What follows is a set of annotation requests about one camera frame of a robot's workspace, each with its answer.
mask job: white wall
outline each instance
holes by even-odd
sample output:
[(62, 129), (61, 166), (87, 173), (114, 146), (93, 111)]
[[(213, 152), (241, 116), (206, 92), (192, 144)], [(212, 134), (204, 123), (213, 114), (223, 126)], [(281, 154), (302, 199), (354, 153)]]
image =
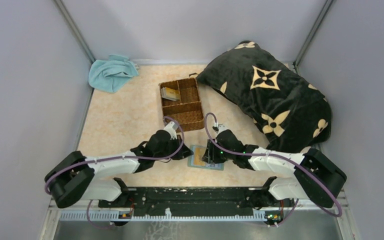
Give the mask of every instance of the white wall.
[(90, 63), (51, 0), (0, 0), (0, 240), (34, 240), (74, 148)]
[(384, 239), (384, 1), (337, 1), (299, 69), (332, 106), (324, 148), (362, 239)]
[(254, 40), (295, 60), (325, 0), (64, 0), (97, 59), (208, 63)]

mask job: black pillow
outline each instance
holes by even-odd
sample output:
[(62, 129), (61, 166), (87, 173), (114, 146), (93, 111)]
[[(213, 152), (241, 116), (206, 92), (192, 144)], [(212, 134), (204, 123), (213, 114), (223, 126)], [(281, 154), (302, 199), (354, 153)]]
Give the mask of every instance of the black pillow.
[(298, 153), (330, 136), (325, 96), (253, 41), (215, 58), (196, 80), (253, 118), (270, 142), (267, 149)]

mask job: book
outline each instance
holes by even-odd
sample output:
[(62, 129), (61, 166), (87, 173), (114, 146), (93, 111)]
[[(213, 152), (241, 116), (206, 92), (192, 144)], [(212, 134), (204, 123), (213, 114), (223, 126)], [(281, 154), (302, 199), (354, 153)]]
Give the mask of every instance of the book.
[(189, 161), (187, 162), (188, 167), (219, 171), (223, 171), (225, 168), (224, 163), (207, 163), (203, 161), (203, 156), (207, 149), (206, 147), (192, 145), (190, 146), (190, 149), (192, 149), (193, 155), (189, 157)]
[(175, 90), (169, 87), (163, 87), (161, 88), (161, 97), (163, 99), (177, 101), (180, 100), (180, 92), (179, 90)]

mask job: flower pattern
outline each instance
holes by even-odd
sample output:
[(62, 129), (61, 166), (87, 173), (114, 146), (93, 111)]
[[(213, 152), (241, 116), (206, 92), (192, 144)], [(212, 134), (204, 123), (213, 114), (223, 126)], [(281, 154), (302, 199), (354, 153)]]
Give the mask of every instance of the flower pattern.
[(239, 44), (238, 46), (236, 46), (234, 49), (242, 49), (242, 48), (255, 48), (255, 45), (256, 44), (255, 42), (253, 41), (250, 41), (248, 43), (242, 43), (242, 44)]
[(328, 126), (328, 124), (329, 123), (326, 120), (320, 119), (317, 123), (317, 129), (314, 130), (312, 137), (313, 138), (317, 137), (323, 131), (323, 129), (325, 129)]
[(223, 94), (226, 92), (226, 88), (228, 87), (228, 82), (227, 81), (225, 81), (224, 83), (223, 83), (223, 85), (221, 85), (221, 87), (220, 87), (220, 92), (222, 92)]
[(254, 76), (252, 78), (251, 89), (265, 88), (280, 90), (278, 85), (278, 75), (281, 70), (266, 71), (256, 66), (252, 66), (252, 68), (254, 68)]
[(274, 119), (269, 115), (264, 113), (261, 114), (262, 119), (268, 122), (267, 125), (262, 127), (262, 132), (264, 134), (274, 133), (276, 136), (280, 137), (284, 133), (284, 129), (281, 127), (281, 123), (285, 121), (289, 114), (290, 110), (284, 111), (277, 115)]
[(313, 85), (311, 85), (311, 84), (308, 85), (308, 88), (309, 88), (309, 89), (318, 90), (315, 86), (313, 86)]

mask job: light blue towel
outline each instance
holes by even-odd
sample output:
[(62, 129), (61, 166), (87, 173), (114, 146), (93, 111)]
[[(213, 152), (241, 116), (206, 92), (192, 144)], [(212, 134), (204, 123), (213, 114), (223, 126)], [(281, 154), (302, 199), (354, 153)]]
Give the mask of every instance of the light blue towel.
[(128, 57), (110, 55), (108, 60), (96, 60), (89, 71), (92, 88), (115, 93), (132, 77), (139, 75), (135, 64)]

